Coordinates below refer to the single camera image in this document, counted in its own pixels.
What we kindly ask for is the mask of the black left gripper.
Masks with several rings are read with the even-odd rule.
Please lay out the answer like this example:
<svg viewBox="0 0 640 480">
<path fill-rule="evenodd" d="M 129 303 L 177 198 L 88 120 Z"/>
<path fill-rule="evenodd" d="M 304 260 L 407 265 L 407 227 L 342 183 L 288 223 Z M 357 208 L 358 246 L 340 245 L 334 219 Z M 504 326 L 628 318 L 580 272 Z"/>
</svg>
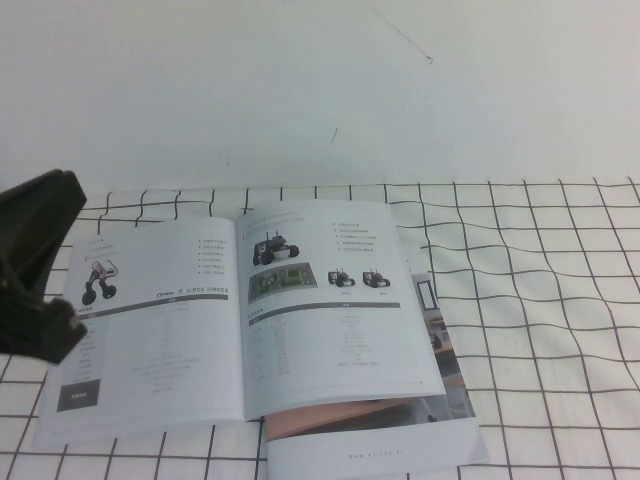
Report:
<svg viewBox="0 0 640 480">
<path fill-rule="evenodd" d="M 86 196 L 55 169 L 1 193 L 1 353 L 60 364 L 87 327 L 65 300 L 43 302 L 57 253 Z"/>
</svg>

